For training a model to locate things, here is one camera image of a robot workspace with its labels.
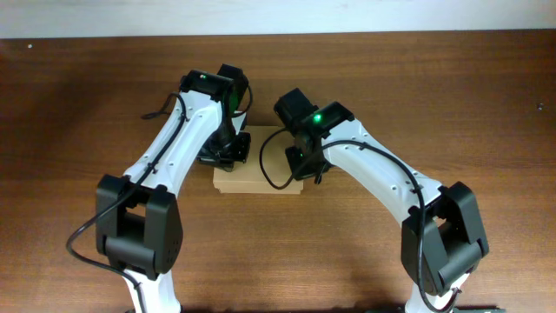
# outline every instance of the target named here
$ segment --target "beige box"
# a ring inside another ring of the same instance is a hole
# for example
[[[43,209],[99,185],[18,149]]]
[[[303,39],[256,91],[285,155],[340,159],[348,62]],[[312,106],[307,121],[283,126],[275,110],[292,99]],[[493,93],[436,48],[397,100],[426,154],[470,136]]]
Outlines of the beige box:
[[[262,193],[262,194],[300,194],[303,181],[295,181],[283,190],[276,190],[268,184],[259,166],[259,152],[262,143],[281,127],[246,126],[244,131],[251,134],[251,148],[246,163],[236,163],[234,170],[215,169],[213,183],[221,193]],[[276,185],[284,184],[292,175],[285,149],[293,145],[288,132],[282,132],[267,144],[264,149],[263,163],[267,174]]]

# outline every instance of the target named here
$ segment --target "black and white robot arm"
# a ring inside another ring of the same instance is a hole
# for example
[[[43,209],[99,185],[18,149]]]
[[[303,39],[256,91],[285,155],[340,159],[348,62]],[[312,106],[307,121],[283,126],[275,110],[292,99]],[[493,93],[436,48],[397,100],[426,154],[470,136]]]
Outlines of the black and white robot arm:
[[[246,115],[235,110],[247,89],[242,70],[232,66],[224,64],[217,75],[190,71],[171,94],[175,107],[154,142],[123,176],[102,178],[96,216],[66,244],[78,259],[122,275],[137,313],[181,311],[171,274],[183,234],[176,199],[195,160],[224,170],[246,161],[250,135],[240,132]],[[138,204],[145,206],[145,216],[133,213]],[[71,246],[93,224],[96,249],[109,266]]]
[[[296,89],[281,97],[275,112],[295,137],[295,146],[286,149],[293,179],[315,176],[319,183],[330,167],[342,168],[376,196],[401,226],[401,260],[414,280],[405,311],[451,311],[454,293],[488,253],[473,192],[463,183],[444,187],[413,169],[370,136],[339,103],[319,110]],[[437,227],[436,217],[446,221]]]

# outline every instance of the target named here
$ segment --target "black mount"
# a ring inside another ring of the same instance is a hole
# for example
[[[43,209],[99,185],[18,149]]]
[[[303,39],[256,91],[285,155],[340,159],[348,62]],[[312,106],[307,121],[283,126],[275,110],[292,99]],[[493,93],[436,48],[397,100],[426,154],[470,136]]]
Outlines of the black mount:
[[[473,192],[462,182],[440,187],[440,197],[427,206],[423,238],[423,278],[429,295],[443,296],[455,280],[477,269],[488,254],[488,241],[479,205]],[[401,225],[401,262],[417,283],[417,245],[419,243],[419,209]],[[437,226],[433,218],[446,221]]]
[[[106,209],[134,184],[128,177],[105,175],[96,189],[96,212]],[[145,206],[145,216],[128,211]],[[96,250],[110,265],[131,268],[150,280],[167,273],[182,247],[183,230],[175,195],[159,185],[139,189],[122,205],[96,222]]]
[[[354,115],[341,104],[334,102],[319,110],[299,89],[289,91],[275,104],[275,112],[286,129],[295,137],[295,146],[286,149],[286,158],[292,172],[314,153],[317,156],[295,176],[302,180],[315,176],[320,183],[322,174],[331,167],[321,151],[321,140],[330,135],[330,130],[344,121],[353,121]]]
[[[182,78],[180,91],[190,90],[210,95],[222,103],[222,123],[202,146],[196,160],[223,170],[232,170],[234,162],[247,161],[251,135],[239,132],[232,124],[232,117],[242,102],[249,85],[243,70],[223,64],[216,75],[200,70],[191,70]]]

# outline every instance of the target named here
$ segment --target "white backdrop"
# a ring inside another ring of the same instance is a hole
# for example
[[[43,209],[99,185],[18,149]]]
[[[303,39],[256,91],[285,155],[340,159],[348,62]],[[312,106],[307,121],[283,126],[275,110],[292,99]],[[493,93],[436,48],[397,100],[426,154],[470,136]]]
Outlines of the white backdrop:
[[[556,28],[556,0],[0,0],[0,37]]]

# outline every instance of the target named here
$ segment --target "wooden table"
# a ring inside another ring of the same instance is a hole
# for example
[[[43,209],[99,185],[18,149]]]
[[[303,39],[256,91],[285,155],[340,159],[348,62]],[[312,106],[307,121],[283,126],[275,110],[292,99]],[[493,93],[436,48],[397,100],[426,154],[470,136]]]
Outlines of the wooden table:
[[[473,189],[491,253],[459,304],[556,310],[554,30],[9,40],[0,53],[2,312],[131,307],[122,279],[72,258],[65,240],[93,214],[101,176],[121,175],[164,123],[139,116],[189,70],[221,63],[253,86],[248,123],[279,125],[272,105],[300,87],[347,106],[416,169]],[[221,195],[211,180],[195,165],[179,198],[174,279],[187,308],[409,297],[398,225],[341,170],[300,196]],[[93,231],[76,248],[96,256]]]

